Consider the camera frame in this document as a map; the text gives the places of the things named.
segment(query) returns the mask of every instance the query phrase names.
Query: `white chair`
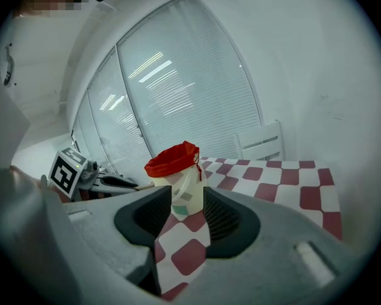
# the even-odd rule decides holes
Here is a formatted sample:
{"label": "white chair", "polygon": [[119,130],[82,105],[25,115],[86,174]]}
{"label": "white chair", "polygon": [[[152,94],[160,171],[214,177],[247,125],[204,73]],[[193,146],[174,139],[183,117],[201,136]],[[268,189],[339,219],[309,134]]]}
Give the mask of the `white chair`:
{"label": "white chair", "polygon": [[281,124],[278,120],[234,134],[233,137],[240,159],[284,160]]}

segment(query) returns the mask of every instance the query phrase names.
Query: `window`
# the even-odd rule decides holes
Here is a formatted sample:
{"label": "window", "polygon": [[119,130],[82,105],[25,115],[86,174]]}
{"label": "window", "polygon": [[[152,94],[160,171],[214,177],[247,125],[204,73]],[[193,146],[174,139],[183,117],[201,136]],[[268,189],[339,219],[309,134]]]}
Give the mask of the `window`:
{"label": "window", "polygon": [[89,158],[93,161],[97,161],[98,165],[105,168],[107,172],[114,173],[102,144],[100,143],[91,115],[87,93],[84,94],[81,106],[77,112],[73,130],[82,154],[84,156],[90,156]]}
{"label": "window", "polygon": [[237,158],[232,135],[260,125],[257,105],[231,42],[198,0],[163,6],[117,48],[153,155],[188,140],[202,156]]}
{"label": "window", "polygon": [[115,172],[137,184],[149,183],[144,166],[152,157],[131,108],[114,49],[95,74],[88,96],[100,141]]}

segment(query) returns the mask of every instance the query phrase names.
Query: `checkered tablecloth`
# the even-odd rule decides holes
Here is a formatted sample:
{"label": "checkered tablecloth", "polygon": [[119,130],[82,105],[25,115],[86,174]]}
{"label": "checkered tablecloth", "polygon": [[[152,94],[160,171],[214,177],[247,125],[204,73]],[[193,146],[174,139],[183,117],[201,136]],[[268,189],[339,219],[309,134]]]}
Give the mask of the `checkered tablecloth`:
{"label": "checkered tablecloth", "polygon": [[[201,158],[201,164],[210,187],[295,209],[341,240],[338,196],[326,163]],[[163,299],[175,298],[201,272],[209,244],[202,212],[169,216],[155,244]]]}

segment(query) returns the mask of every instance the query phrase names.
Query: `table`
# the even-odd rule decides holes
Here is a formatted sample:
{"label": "table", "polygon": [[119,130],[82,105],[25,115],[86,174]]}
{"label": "table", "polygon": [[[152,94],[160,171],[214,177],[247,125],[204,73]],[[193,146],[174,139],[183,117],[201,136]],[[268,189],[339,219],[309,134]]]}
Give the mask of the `table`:
{"label": "table", "polygon": [[[210,187],[295,209],[341,240],[338,196],[325,162],[201,158],[201,165]],[[198,276],[209,244],[202,212],[187,217],[171,213],[155,242],[163,299],[174,299]]]}

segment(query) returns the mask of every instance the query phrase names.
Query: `red drawstring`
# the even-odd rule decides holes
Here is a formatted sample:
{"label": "red drawstring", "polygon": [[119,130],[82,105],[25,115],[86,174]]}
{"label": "red drawstring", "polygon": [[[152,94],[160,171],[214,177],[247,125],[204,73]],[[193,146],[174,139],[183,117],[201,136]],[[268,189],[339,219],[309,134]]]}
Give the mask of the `red drawstring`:
{"label": "red drawstring", "polygon": [[199,171],[199,180],[201,180],[202,182],[202,169],[198,163],[199,163],[199,154],[197,154],[197,159],[195,160],[194,165],[196,165],[197,170]]}

